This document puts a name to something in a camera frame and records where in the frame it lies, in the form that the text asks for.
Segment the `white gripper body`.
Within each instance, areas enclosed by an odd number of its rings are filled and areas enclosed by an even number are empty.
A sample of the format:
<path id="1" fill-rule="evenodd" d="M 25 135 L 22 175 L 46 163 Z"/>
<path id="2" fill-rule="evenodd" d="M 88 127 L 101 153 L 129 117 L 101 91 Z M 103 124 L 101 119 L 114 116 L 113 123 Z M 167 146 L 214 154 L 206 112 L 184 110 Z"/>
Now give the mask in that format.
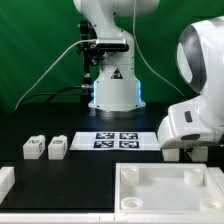
<path id="1" fill-rule="evenodd" d="M 224 144 L 224 127 L 210 126 L 199 114 L 198 98 L 174 104 L 162 120 L 157 136 L 161 149 L 193 148 Z"/>

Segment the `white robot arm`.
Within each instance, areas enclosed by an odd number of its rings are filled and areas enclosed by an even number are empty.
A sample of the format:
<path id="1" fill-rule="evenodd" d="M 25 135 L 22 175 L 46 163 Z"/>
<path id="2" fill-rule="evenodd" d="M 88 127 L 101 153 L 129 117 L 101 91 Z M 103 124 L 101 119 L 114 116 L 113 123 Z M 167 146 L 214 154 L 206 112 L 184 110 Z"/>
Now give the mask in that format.
<path id="1" fill-rule="evenodd" d="M 145 106 L 134 74 L 134 39 L 114 22 L 153 12 L 160 0 L 73 0 L 96 32 L 90 49 L 100 60 L 89 107 L 105 115 Z M 177 66 L 198 96 L 172 105 L 158 129 L 162 149 L 224 144 L 224 16 L 193 23 L 182 32 Z"/>

